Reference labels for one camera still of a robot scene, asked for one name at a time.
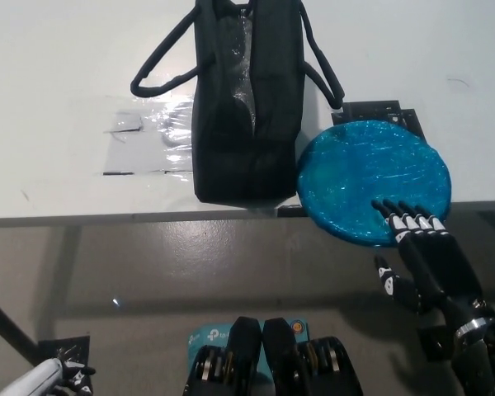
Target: gray floor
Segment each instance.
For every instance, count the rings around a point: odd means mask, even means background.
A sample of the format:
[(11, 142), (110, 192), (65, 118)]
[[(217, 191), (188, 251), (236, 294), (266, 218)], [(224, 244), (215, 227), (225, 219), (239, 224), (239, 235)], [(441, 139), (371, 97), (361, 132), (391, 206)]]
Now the gray floor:
[[(495, 302), (495, 214), (448, 225)], [(189, 333), (240, 314), (336, 335), (365, 394), (460, 394), (381, 293), (374, 252), (308, 219), (0, 229), (0, 305), (35, 339), (89, 334), (100, 395), (182, 394)], [(0, 339), (0, 389), (28, 368)]]

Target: blue plastic wrap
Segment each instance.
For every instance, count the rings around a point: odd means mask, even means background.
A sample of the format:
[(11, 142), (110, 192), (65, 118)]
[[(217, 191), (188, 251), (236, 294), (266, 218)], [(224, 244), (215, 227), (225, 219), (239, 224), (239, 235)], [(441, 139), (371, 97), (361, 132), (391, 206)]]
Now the blue plastic wrap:
[(384, 121), (351, 122), (322, 132), (300, 158), (297, 189), (318, 226), (372, 246), (395, 244), (372, 200), (419, 204), (440, 219), (451, 201), (450, 174), (438, 152)]

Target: robotic arm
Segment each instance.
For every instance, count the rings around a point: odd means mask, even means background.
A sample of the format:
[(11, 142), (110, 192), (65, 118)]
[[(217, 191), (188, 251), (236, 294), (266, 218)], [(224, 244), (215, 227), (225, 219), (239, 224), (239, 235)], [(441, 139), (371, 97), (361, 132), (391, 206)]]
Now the robotic arm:
[(72, 361), (48, 359), (7, 386), (0, 396), (67, 396), (68, 388), (77, 396), (92, 396), (90, 375), (95, 370)]
[(495, 395), (495, 311), (456, 239), (422, 207), (389, 200), (372, 206), (391, 228), (413, 280), (380, 256), (376, 269), (385, 291), (415, 314), (442, 312), (453, 344), (451, 367), (467, 396)]

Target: table leg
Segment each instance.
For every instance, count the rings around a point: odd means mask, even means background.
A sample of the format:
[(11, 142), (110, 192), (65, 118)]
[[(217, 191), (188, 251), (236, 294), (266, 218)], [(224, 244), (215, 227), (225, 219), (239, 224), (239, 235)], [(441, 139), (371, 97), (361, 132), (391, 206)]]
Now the table leg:
[(38, 345), (33, 342), (0, 308), (0, 337), (7, 341), (33, 366), (39, 365), (44, 357)]

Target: black bag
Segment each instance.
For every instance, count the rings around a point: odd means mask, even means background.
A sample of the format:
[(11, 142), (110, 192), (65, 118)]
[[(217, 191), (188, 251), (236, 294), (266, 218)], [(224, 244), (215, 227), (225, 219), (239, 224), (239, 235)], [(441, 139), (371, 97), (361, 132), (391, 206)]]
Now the black bag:
[[(303, 29), (324, 77), (304, 62)], [(162, 87), (141, 87), (195, 24), (197, 66)], [(304, 75), (334, 109), (344, 92), (314, 41), (300, 0), (196, 0), (139, 70), (130, 90), (156, 97), (198, 76), (192, 117), (195, 193), (204, 202), (282, 199), (295, 194), (295, 138)]]

